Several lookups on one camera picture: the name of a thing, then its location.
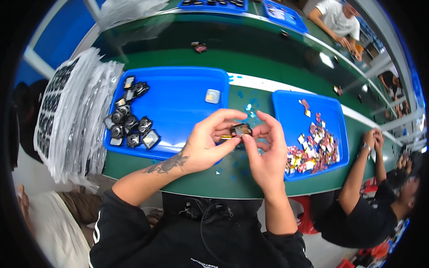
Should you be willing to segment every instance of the blue tray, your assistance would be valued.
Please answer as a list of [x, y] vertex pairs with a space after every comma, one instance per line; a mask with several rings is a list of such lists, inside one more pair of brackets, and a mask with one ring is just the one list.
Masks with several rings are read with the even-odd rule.
[[[284, 12], [284, 16], [282, 16], [283, 18], [277, 18], [269, 11], [270, 7], [268, 5], [273, 6], [273, 8], [277, 9], [278, 11], [283, 9], [283, 11], [286, 10], [287, 12]], [[285, 26], [286, 28], [292, 29], [298, 33], [308, 33], [307, 26], [304, 24], [301, 17], [295, 10], [269, 0], [264, 0], [264, 7], [266, 14], [271, 21]]]
[[[310, 106], [311, 117], [305, 115], [304, 106], [298, 102], [300, 99], [307, 101]], [[326, 123], [326, 129], [334, 135], [334, 138], [338, 139], [338, 151], [340, 153], [340, 161], [332, 164], [323, 172], [338, 169], [349, 163], [346, 123], [338, 100], [320, 95], [278, 90], [272, 94], [272, 102], [275, 118], [283, 127], [284, 139], [288, 146], [296, 145], [298, 149], [302, 149], [298, 137], [301, 133], [304, 133], [306, 137], [311, 135], [310, 124], [312, 122], [316, 124], [316, 113], [320, 113], [320, 117]], [[320, 172], [312, 174], [310, 171], [304, 173], [295, 171], [293, 174], [285, 173], [284, 180], [298, 181], [319, 174]]]
[[[227, 72], [205, 67], [151, 67], [126, 71], [119, 80], [113, 95], [109, 114], [115, 110], [114, 102], [122, 97], [124, 80], [136, 76], [136, 82], [146, 81], [149, 91], [133, 99], [131, 113], [138, 120], [147, 116], [153, 121], [152, 129], [160, 141], [151, 149], [144, 145], [130, 148], [124, 139], [121, 146], [110, 145], [110, 130], [104, 132], [104, 147], [108, 151], [150, 159], [165, 160], [178, 153], [186, 143], [194, 125], [219, 108], [228, 107], [230, 90]], [[208, 89], [221, 92], [218, 104], [205, 101]]]
[[243, 0], [243, 7], [237, 7], [234, 4], [231, 4], [228, 0], [226, 2], [228, 3], [226, 6], [221, 6], [219, 3], [216, 3], [215, 6], [208, 6], [207, 0], [200, 0], [203, 2], [203, 5], [196, 6], [196, 5], [189, 5], [189, 6], [182, 6], [183, 1], [181, 1], [177, 7], [180, 9], [191, 9], [191, 10], [205, 10], [205, 11], [223, 11], [223, 12], [229, 12], [229, 13], [243, 13], [247, 11], [248, 9], [248, 0]]

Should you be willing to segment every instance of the plastic bag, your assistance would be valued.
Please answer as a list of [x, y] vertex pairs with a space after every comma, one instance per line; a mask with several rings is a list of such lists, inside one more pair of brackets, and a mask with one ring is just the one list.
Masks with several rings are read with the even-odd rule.
[[103, 119], [124, 67], [114, 61], [101, 63], [99, 51], [90, 48], [57, 68], [43, 96], [33, 138], [56, 183], [72, 181], [93, 192], [98, 186], [86, 176], [103, 170]]
[[106, 0], [101, 5], [98, 26], [101, 31], [114, 23], [151, 16], [167, 6], [169, 0]]

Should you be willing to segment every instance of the hand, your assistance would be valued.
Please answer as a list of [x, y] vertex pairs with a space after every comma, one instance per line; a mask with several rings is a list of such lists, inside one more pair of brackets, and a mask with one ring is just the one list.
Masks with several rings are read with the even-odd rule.
[[216, 146], [221, 135], [230, 135], [230, 128], [239, 124], [232, 119], [244, 120], [247, 114], [232, 110], [219, 109], [203, 121], [197, 123], [182, 151], [177, 155], [183, 162], [183, 171], [187, 174], [206, 170], [217, 161], [232, 152], [240, 143], [240, 138], [232, 138]]
[[352, 50], [352, 54], [353, 56], [356, 58], [357, 61], [361, 62], [362, 61], [362, 56], [360, 55], [359, 52], [357, 52], [357, 49], [355, 48], [354, 50]]
[[347, 50], [351, 51], [351, 46], [347, 38], [335, 36], [333, 39], [335, 42], [341, 44], [344, 48], [347, 48]]
[[381, 133], [381, 130], [375, 129], [374, 130], [374, 149], [376, 153], [380, 154], [382, 152], [383, 143], [384, 143], [383, 133]]
[[[283, 129], [269, 114], [257, 111], [256, 115], [265, 124], [253, 129], [253, 138], [266, 139], [268, 144], [255, 142], [249, 135], [243, 136], [253, 179], [262, 188], [266, 197], [279, 191], [284, 193], [283, 177], [287, 164], [287, 146]], [[259, 155], [258, 148], [265, 153]]]
[[370, 131], [368, 131], [367, 133], [365, 133], [364, 137], [363, 137], [363, 142], [365, 142], [366, 144], [368, 144], [370, 146], [371, 149], [374, 148], [374, 133], [375, 133], [376, 129], [372, 129]]

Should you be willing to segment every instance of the battery pile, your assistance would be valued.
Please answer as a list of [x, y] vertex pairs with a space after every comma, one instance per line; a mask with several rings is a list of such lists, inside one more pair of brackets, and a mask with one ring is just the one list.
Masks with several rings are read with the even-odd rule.
[[[302, 99], [299, 102], [305, 107], [305, 115], [310, 117], [310, 106], [306, 100]], [[310, 135], [306, 137], [301, 133], [298, 137], [303, 149], [298, 149], [295, 145], [288, 146], [288, 160], [284, 170], [286, 173], [311, 171], [313, 174], [327, 169], [340, 160], [338, 141], [325, 127], [326, 123], [321, 119], [320, 113], [316, 113], [316, 123], [311, 123]]]
[[135, 83], [135, 76], [127, 76], [124, 81], [125, 93], [115, 101], [115, 111], [104, 119], [104, 124], [110, 130], [110, 144], [121, 146], [124, 138], [128, 147], [143, 144], [147, 149], [152, 148], [160, 139], [152, 127], [152, 120], [143, 116], [140, 120], [131, 113], [131, 102], [149, 91], [146, 82]]
[[[237, 7], [244, 7], [244, 0], [207, 0], [208, 6], [226, 6], [228, 3], [233, 4]], [[202, 6], [204, 5], [204, 2], [200, 0], [184, 0], [181, 4], [182, 6]]]

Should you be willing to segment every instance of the cable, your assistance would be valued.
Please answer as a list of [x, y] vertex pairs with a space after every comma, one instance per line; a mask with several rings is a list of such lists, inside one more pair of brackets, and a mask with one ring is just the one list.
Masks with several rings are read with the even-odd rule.
[[223, 264], [223, 265], [225, 265], [225, 266], [230, 266], [230, 265], [228, 265], [226, 262], [224, 262], [224, 261], [222, 261], [216, 254], [214, 254], [209, 248], [208, 248], [208, 246], [207, 246], [207, 244], [205, 243], [205, 240], [204, 240], [204, 237], [203, 237], [203, 235], [202, 235], [202, 223], [204, 222], [204, 218], [207, 216], [207, 213], [210, 211], [210, 209], [212, 209], [214, 206], [217, 206], [217, 205], [222, 205], [222, 203], [220, 203], [220, 202], [217, 202], [217, 203], [213, 203], [213, 204], [211, 204], [210, 206], [208, 206], [207, 208], [206, 208], [206, 210], [204, 211], [204, 213], [202, 214], [202, 218], [201, 218], [201, 222], [200, 222], [200, 225], [199, 225], [199, 231], [200, 231], [200, 235], [201, 235], [201, 240], [202, 240], [202, 243], [204, 244], [204, 246], [205, 246], [205, 248], [207, 249], [207, 251], [218, 261], [218, 262], [220, 262], [221, 264]]

